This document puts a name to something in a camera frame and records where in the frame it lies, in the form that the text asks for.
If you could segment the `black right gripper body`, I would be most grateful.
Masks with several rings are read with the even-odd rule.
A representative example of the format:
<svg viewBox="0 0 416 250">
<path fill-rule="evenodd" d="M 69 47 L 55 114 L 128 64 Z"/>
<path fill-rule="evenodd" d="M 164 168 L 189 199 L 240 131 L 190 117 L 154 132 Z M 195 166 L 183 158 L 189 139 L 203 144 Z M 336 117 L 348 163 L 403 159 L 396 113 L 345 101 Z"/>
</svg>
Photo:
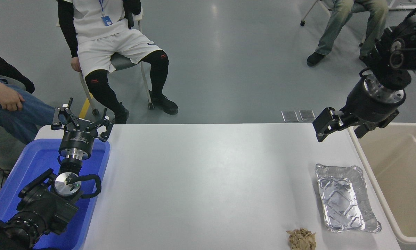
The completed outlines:
<svg viewBox="0 0 416 250">
<path fill-rule="evenodd" d="M 342 108 L 367 122 L 381 122 L 400 106 L 400 90 L 391 90 L 381 85 L 376 77 L 361 78 L 351 90 Z"/>
</svg>

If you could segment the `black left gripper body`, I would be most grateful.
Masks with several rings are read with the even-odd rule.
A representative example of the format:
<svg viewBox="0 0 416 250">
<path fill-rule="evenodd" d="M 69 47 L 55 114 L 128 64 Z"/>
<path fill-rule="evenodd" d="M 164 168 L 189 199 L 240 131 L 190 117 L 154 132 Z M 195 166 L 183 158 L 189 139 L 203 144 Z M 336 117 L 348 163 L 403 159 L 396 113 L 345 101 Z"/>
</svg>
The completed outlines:
<svg viewBox="0 0 416 250">
<path fill-rule="evenodd" d="M 60 155 L 72 155 L 73 151 L 81 151 L 81 155 L 91 155 L 95 138 L 97 136 L 96 129 L 88 131 L 90 127 L 90 120 L 78 119 L 77 128 L 73 122 L 68 122 L 65 125 L 65 132 L 62 142 L 58 149 Z"/>
</svg>

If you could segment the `person's hand on knee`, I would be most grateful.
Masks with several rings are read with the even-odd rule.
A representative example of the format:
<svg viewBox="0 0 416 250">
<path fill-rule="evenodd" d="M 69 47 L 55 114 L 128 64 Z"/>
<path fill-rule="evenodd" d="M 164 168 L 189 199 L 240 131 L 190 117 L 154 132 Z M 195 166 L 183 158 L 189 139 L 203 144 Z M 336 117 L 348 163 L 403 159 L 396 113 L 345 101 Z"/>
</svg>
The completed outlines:
<svg viewBox="0 0 416 250">
<path fill-rule="evenodd" d="M 3 109 L 8 111 L 22 111 L 23 102 L 25 102 L 23 96 L 8 87 L 6 84 L 0 84 L 0 104 Z"/>
</svg>

